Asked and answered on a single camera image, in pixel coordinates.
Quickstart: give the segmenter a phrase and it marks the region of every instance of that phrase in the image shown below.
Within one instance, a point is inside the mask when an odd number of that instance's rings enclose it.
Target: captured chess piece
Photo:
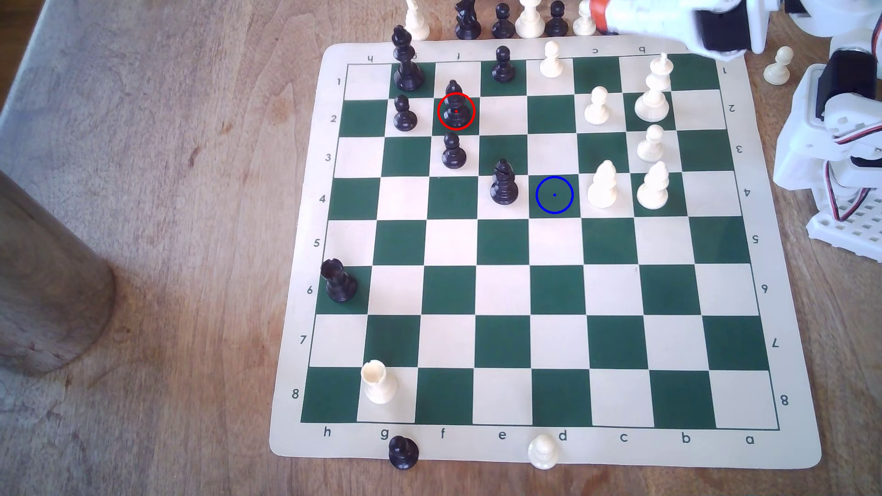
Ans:
[[[322,262],[322,278],[325,279],[325,291],[337,303],[352,299],[358,290],[358,281],[346,272],[343,264],[337,259]]]

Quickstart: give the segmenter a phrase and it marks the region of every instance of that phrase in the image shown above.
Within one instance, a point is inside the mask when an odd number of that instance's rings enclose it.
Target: wooden cylinder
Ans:
[[[0,172],[0,365],[40,375],[67,364],[113,304],[108,264]]]

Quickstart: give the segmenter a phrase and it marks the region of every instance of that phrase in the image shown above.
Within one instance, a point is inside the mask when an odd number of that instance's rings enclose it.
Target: blue circle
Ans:
[[[552,212],[548,208],[543,207],[541,201],[539,201],[539,188],[542,188],[542,185],[545,184],[545,181],[548,181],[549,179],[560,179],[561,181],[565,182],[567,186],[570,186],[570,203],[566,204],[566,207],[564,207],[563,210],[557,210],[556,212]],[[548,176],[548,177],[544,178],[539,183],[538,186],[536,186],[536,205],[538,205],[539,208],[541,208],[547,214],[562,214],[563,212],[566,212],[566,209],[572,206],[572,201],[575,198],[576,198],[576,192],[572,189],[572,184],[570,184],[569,181],[562,178],[561,176]]]

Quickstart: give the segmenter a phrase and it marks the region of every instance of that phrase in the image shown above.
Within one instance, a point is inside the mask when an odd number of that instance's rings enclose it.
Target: wooden table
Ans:
[[[453,38],[452,1],[423,6]],[[495,3],[482,0],[482,37]],[[514,13],[520,12],[511,2]],[[568,0],[567,18],[576,3]],[[388,40],[401,0],[54,0],[0,119],[0,170],[109,259],[108,331],[42,379],[0,372],[7,494],[882,492],[882,267],[810,241],[807,191],[773,187],[823,442],[811,470],[280,458],[268,430],[324,50]],[[548,10],[548,2],[541,6]],[[782,44],[795,76],[762,81]],[[748,55],[771,170],[826,40],[774,16]]]

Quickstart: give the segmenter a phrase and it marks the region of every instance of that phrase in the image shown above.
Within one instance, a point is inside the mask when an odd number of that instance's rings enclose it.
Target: red circle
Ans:
[[[470,121],[468,121],[468,124],[466,124],[462,127],[450,127],[449,125],[447,125],[444,122],[444,119],[441,118],[441,104],[444,103],[444,100],[447,100],[447,97],[449,97],[452,94],[461,94],[466,97],[466,100],[468,100],[469,103],[472,104],[472,119]],[[437,109],[438,120],[441,121],[441,125],[443,125],[444,127],[446,127],[447,129],[449,129],[451,131],[462,131],[462,130],[466,129],[468,126],[472,125],[472,123],[475,121],[475,114],[477,114],[477,113],[478,113],[478,110],[475,108],[475,103],[472,101],[472,99],[468,98],[467,94],[460,93],[458,91],[444,95],[444,98],[442,98],[441,101],[438,102],[438,109]]]

